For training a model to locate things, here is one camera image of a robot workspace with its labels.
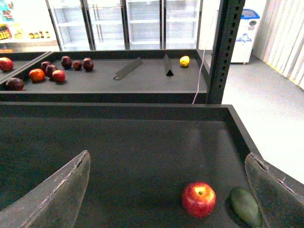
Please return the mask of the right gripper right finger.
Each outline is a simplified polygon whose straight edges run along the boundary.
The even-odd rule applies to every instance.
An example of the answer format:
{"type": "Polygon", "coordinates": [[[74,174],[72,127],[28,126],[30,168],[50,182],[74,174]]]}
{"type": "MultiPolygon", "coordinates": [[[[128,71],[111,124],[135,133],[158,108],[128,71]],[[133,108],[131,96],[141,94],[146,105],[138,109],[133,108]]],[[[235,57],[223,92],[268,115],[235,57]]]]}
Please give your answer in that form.
{"type": "Polygon", "coordinates": [[[304,226],[304,185],[250,153],[245,159],[250,188],[269,228],[304,226]]]}

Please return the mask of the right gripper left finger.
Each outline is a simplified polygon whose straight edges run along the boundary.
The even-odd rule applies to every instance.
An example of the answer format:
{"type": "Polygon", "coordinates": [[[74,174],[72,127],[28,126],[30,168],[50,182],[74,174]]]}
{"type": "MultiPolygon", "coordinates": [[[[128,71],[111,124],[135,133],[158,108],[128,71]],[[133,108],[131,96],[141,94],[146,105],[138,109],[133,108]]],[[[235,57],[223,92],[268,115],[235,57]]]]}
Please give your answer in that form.
{"type": "Polygon", "coordinates": [[[86,193],[91,159],[84,150],[0,212],[2,228],[72,228],[86,193]]]}

